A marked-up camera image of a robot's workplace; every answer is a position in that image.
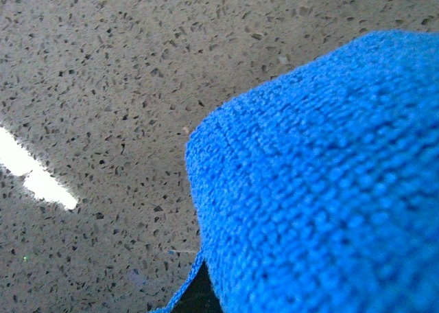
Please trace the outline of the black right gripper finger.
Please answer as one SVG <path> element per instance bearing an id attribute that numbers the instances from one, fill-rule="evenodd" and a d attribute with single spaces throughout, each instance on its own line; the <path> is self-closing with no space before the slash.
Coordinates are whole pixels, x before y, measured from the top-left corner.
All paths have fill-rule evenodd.
<path id="1" fill-rule="evenodd" d="M 222 313 L 212 288 L 209 272 L 203 262 L 194 280 L 186 289 L 172 313 Z"/>

